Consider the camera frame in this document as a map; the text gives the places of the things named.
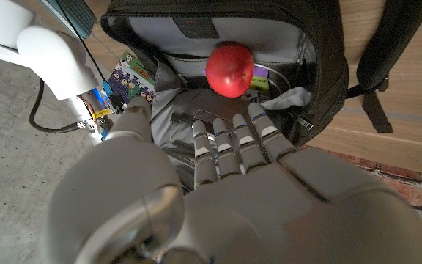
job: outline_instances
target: wooden surface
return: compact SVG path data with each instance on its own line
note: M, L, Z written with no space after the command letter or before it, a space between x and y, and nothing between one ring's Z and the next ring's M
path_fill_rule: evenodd
M23 1L29 3L38 15L60 28L38 0ZM377 28L384 2L340 0L351 87L357 84L356 67ZM109 1L87 0L86 3L99 19ZM95 59L109 70L113 70L127 49L106 35L98 23L86 44ZM360 113L360 98L353 98L345 103L351 111L338 114L327 129L308 144L422 172L422 25L390 72L389 89L380 93L379 98L390 116L394 133L376 133L367 116Z

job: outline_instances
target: backpack shoulder strap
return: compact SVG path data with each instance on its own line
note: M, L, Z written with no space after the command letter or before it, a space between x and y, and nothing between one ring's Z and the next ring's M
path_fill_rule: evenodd
M393 132L375 90L383 87L388 72L399 59L422 23L422 0L386 0L379 27L366 47L356 73L359 84L347 98L366 95L363 109L377 132Z

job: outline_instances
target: gray floor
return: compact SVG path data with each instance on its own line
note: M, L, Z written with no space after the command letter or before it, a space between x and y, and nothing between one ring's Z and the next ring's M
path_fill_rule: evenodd
M0 263L41 262L39 238L48 198L91 146L86 131L55 135L30 126L38 84L30 69L0 61ZM36 120L52 128L75 121L49 89Z

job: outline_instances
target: apple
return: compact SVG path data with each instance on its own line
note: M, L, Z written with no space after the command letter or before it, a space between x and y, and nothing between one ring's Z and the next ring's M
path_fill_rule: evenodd
M253 56L243 45L228 44L216 48L206 63L206 79L218 94L237 98L250 87Z

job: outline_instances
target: black backpack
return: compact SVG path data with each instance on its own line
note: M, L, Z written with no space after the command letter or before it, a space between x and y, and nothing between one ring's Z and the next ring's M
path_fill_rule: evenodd
M297 147L331 122L345 98L359 95L365 95L363 108L377 131L393 131L375 91L385 90L389 70L421 22L422 0L386 0L378 30L358 65L359 85L348 89L338 0L117 0L100 20L103 30L128 45L155 75L157 97L163 101L152 104L153 135L169 138L169 145L159 143L170 150L169 155L181 159L189 155L190 167L193 142L190 145L187 139L193 137L190 131L184 132L186 126L200 119L212 132L214 118L232 120L234 114L246 113L246 103L215 94L202 75L216 46L241 43L252 51L256 62L283 73L292 87L304 87L311 93L305 106L267 112ZM283 87L282 92L291 88L284 86L278 74L270 72L269 78ZM199 87L207 89L199 92ZM161 116L164 111L169 114ZM160 125L154 125L154 118ZM168 132L160 128L165 123Z

